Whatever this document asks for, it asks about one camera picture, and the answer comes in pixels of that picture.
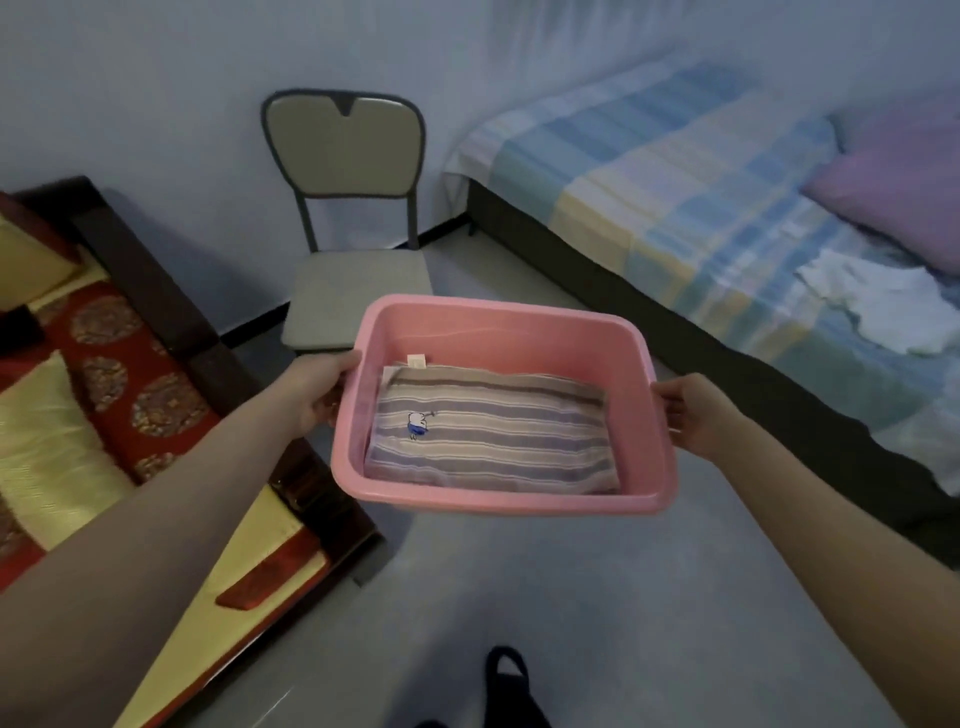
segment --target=cartoon embroidery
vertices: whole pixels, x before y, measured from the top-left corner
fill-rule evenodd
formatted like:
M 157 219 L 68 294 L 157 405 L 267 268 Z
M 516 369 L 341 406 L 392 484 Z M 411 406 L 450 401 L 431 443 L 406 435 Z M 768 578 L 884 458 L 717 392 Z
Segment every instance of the cartoon embroidery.
M 407 418 L 407 431 L 410 433 L 410 439 L 416 440 L 417 435 L 425 435 L 428 431 L 426 418 L 436 416 L 436 412 L 411 412 Z

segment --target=patterned cushion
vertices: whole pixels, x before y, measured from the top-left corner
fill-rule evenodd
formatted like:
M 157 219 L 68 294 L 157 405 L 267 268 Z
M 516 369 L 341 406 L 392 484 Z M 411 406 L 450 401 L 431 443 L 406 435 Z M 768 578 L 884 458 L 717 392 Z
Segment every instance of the patterned cushion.
M 73 375 L 77 400 L 87 418 L 107 451 L 135 483 L 145 482 L 169 467 L 220 421 L 180 364 L 109 281 L 94 282 L 32 308 L 46 341 L 0 359 L 0 392 L 54 349 L 59 350 Z M 275 515 L 277 512 L 285 518 L 272 520 L 273 536 L 265 538 L 262 528 L 254 529 L 258 538 L 251 540 L 251 546 L 261 550 L 264 545 L 271 546 L 253 555 L 248 553 L 248 572 L 239 567 L 243 559 L 235 559 L 230 570 L 220 564 L 215 569 L 216 581 L 224 591 L 218 600 L 222 606 L 253 609 L 320 549 L 316 536 L 302 528 L 285 508 L 280 506 L 279 511 L 274 510 Z M 8 547 L 6 559 L 0 551 L 0 577 L 6 574 L 6 583 L 44 553 L 39 545 L 28 547 L 29 540 L 10 533 L 11 540 L 15 538 L 22 549 Z

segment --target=shoe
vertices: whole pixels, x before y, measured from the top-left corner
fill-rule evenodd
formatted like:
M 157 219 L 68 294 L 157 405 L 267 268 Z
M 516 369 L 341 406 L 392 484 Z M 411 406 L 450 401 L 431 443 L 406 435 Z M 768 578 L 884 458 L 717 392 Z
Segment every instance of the shoe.
M 510 660 L 519 675 L 500 672 L 500 661 Z M 484 728 L 550 728 L 550 723 L 530 694 L 530 673 L 523 657 L 512 647 L 494 647 L 487 655 L 487 711 Z

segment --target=bed frame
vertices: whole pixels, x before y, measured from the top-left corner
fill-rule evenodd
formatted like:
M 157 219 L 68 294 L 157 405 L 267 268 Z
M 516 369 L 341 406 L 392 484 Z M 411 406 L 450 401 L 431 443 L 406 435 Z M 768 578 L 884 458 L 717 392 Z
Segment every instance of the bed frame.
M 960 501 L 945 494 L 924 466 L 883 449 L 862 423 L 834 412 L 773 367 L 728 349 L 473 180 L 467 214 L 472 226 L 585 305 L 633 322 L 651 353 L 674 372 L 708 376 L 845 497 L 940 561 L 960 566 Z
M 130 301 L 156 338 L 181 364 L 213 410 L 225 417 L 261 387 L 198 308 L 86 177 L 18 192 L 14 197 L 63 237 L 87 247 L 110 281 Z M 330 468 L 302 439 L 283 453 L 270 483 L 320 538 L 329 565 L 267 616 L 207 674 L 151 721 L 183 724 L 199 712 L 257 655 L 357 568 L 375 570 L 383 537 L 360 505 L 336 484 Z

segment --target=purple pillow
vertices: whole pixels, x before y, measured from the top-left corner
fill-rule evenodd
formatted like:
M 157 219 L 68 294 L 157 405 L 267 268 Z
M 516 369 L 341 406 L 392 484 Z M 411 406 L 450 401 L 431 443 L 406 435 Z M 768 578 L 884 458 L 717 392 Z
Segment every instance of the purple pillow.
M 804 194 L 960 274 L 960 121 L 875 137 L 821 169 Z

